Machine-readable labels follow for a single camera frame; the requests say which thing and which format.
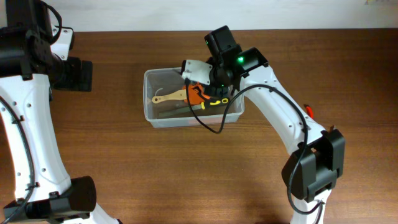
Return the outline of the orange black needle-nose pliers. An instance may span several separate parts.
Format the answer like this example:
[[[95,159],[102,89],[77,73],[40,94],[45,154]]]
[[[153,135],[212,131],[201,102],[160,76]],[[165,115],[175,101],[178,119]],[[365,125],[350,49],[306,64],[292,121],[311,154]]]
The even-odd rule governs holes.
[[[206,100],[210,100],[211,97],[204,94],[204,90],[202,85],[199,84],[189,84],[188,86],[188,94],[191,105],[199,105],[204,103]]]

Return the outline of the orange scraper wooden handle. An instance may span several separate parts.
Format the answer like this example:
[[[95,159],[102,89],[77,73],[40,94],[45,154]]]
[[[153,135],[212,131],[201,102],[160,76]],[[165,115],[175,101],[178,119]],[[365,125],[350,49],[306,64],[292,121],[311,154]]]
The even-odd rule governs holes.
[[[188,97],[189,97],[189,95],[187,96],[186,87],[184,86],[181,90],[175,91],[171,94],[163,95],[163,96],[154,96],[151,99],[151,101],[155,104],[162,103],[165,101],[172,101],[172,100],[180,100],[180,101],[184,101],[185,103],[188,103],[188,101],[189,101]]]

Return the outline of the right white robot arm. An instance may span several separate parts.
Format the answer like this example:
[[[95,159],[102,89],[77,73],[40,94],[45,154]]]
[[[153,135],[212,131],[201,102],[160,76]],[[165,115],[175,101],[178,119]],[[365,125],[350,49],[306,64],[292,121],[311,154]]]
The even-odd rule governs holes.
[[[204,38],[211,53],[210,86],[230,86],[252,101],[280,136],[289,158],[282,179],[294,214],[291,223],[323,223],[332,189],[343,174],[345,139],[301,109],[256,48],[242,50],[228,26]]]

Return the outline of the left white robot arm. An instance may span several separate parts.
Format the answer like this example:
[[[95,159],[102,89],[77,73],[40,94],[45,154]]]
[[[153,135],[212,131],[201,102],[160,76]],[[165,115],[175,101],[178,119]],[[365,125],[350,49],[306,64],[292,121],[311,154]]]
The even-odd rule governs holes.
[[[50,113],[54,90],[91,91],[93,64],[70,56],[74,31],[46,2],[1,6],[1,119],[16,181],[4,222],[116,223],[93,179],[68,175]]]

